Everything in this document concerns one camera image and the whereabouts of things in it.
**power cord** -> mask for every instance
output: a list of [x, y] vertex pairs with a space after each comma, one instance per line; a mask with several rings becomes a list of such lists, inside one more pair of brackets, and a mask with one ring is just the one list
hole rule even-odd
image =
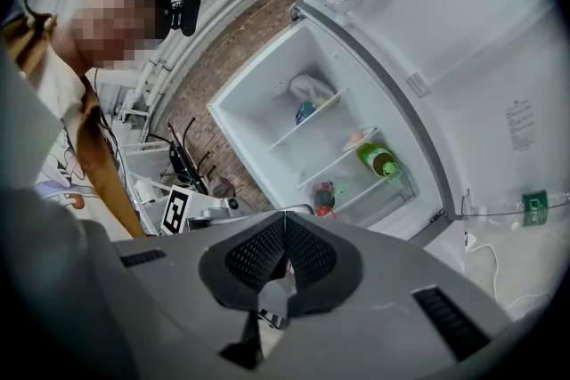
[[[483, 248], [483, 247], [489, 247], [489, 248], [491, 249], [491, 251], [493, 252], [493, 256], [494, 256], [494, 258], [495, 258], [495, 265], [496, 265], [496, 267], [495, 267], [495, 273], [493, 274], [493, 297], [494, 297], [495, 302], [496, 302], [499, 306], [501, 306], [501, 305], [499, 304], [499, 298], [497, 297], [497, 277], [499, 276], [499, 257], [498, 257], [498, 255], [497, 255], [497, 251], [495, 250], [495, 248], [493, 247], [493, 245], [488, 244], [488, 243], [487, 243], [487, 244], [482, 244], [481, 246], [478, 246], [478, 247], [476, 247], [476, 248], [469, 248], [469, 247], [468, 247], [468, 248], [466, 248], [465, 250], [466, 250], [466, 252], [473, 253], [473, 252], [476, 252], [477, 250], [479, 250], [479, 249], [481, 249], [481, 248]], [[510, 306], [512, 306], [512, 305], [518, 303], [519, 301], [521, 301], [522, 299], [535, 298], [535, 297], [545, 296], [545, 295], [547, 295], [550, 299], [552, 299], [552, 295], [551, 295], [549, 292], [546, 292], [546, 291], [545, 291], [545, 292], [542, 292], [542, 293], [538, 293], [538, 294], [536, 294], [536, 295], [522, 295], [522, 296], [519, 296], [519, 297], [518, 297], [515, 301], [513, 301], [512, 303], [507, 304], [507, 305], [505, 305], [505, 306], [502, 306], [502, 308], [506, 310], [506, 309], [508, 309]]]

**man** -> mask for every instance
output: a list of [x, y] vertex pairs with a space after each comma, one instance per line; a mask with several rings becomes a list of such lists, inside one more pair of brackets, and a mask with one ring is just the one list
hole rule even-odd
[[132, 60], [166, 38], [170, 0], [83, 0], [71, 19], [26, 11], [3, 29], [8, 53], [38, 98], [62, 122], [36, 191], [78, 219], [102, 224], [111, 240], [145, 236], [113, 160], [108, 129], [85, 73]]

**shirt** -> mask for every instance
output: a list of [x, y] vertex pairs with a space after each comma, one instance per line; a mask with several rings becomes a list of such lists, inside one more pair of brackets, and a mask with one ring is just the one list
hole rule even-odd
[[131, 235], [105, 206], [77, 161], [77, 130], [83, 117], [84, 85], [50, 45], [39, 71], [36, 94], [61, 120], [63, 130], [37, 177], [36, 191], [42, 198], [68, 208], [79, 220], [100, 223], [111, 241], [130, 239]]

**bottle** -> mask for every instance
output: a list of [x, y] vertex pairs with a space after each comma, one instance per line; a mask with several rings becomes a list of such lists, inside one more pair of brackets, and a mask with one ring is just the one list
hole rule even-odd
[[295, 125], [299, 125], [301, 122], [309, 118], [316, 110], [317, 108], [310, 101], [303, 101], [297, 111], [297, 115], [295, 116]]
[[402, 173], [394, 155], [383, 144], [365, 142], [356, 149], [356, 155], [378, 177], [392, 179]]
[[511, 230], [536, 227], [547, 222], [570, 220], [570, 193], [539, 190], [526, 193], [521, 199], [497, 202], [492, 206], [472, 207], [466, 195], [462, 212], [474, 226], [478, 222]]
[[320, 182], [313, 187], [313, 208], [319, 217], [332, 212], [335, 206], [334, 187], [331, 181]]

